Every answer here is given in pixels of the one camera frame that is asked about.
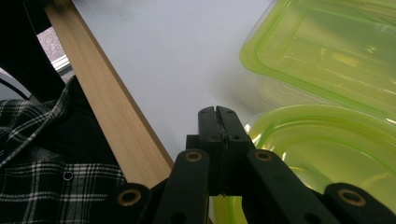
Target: shirt button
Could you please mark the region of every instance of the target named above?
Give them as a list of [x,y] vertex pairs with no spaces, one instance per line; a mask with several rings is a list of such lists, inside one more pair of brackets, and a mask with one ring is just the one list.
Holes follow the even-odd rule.
[[64,172],[64,180],[71,180],[73,178],[73,173],[70,171]]

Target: wooden stick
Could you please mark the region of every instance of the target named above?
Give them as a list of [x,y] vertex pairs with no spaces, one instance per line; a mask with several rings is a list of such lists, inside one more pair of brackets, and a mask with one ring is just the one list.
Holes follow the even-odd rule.
[[172,159],[73,3],[55,0],[46,11],[127,181],[154,187]]

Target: plastic container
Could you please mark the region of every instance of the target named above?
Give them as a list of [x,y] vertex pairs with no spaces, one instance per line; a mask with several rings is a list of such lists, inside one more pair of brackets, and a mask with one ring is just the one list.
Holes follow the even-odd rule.
[[[331,104],[254,118],[247,131],[257,148],[281,156],[311,189],[350,183],[396,213],[396,2],[274,1],[240,58],[263,75],[254,88],[264,102],[296,95],[303,104]],[[246,223],[240,203],[215,199],[216,223]]]
[[[323,193],[331,183],[349,183],[396,213],[396,134],[389,122],[341,106],[295,105],[262,115],[249,135],[309,188]],[[246,223],[240,204],[238,197],[218,197],[217,223]]]
[[256,74],[396,123],[394,1],[279,0],[240,56]]

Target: black cable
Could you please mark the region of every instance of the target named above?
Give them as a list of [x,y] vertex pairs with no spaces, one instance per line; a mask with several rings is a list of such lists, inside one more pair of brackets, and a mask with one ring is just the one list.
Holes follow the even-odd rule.
[[24,100],[29,100],[29,97],[27,97],[22,91],[20,91],[18,88],[14,87],[13,85],[9,84],[7,81],[3,80],[2,78],[0,78],[0,83],[10,88],[12,91],[15,91]]

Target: black and white plaid fabric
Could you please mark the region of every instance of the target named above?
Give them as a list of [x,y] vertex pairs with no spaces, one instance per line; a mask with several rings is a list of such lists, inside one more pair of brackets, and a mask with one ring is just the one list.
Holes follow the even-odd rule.
[[125,183],[115,164],[19,162],[40,133],[66,114],[69,83],[58,101],[0,102],[1,223],[88,223],[107,194]]

